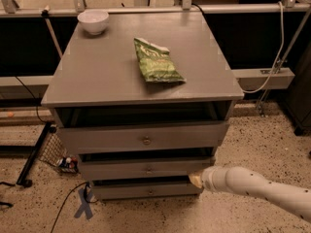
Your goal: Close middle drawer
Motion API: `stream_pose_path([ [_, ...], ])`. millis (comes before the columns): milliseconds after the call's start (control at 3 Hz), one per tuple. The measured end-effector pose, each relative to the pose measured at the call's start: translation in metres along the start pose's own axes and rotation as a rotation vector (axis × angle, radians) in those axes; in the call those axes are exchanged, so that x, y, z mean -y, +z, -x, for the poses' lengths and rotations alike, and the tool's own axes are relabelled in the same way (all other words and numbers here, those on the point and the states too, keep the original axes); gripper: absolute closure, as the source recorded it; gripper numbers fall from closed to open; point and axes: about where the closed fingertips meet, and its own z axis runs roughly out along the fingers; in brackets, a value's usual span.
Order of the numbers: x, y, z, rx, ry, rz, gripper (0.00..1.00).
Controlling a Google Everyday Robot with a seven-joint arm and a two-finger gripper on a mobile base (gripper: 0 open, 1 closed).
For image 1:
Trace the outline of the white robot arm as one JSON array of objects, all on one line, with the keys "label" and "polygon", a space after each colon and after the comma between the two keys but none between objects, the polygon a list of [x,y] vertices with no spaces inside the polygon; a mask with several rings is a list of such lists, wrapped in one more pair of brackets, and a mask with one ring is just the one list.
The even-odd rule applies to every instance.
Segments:
[{"label": "white robot arm", "polygon": [[212,166],[189,174],[189,178],[198,188],[260,198],[311,222],[311,190],[308,188],[276,183],[243,167]]}]

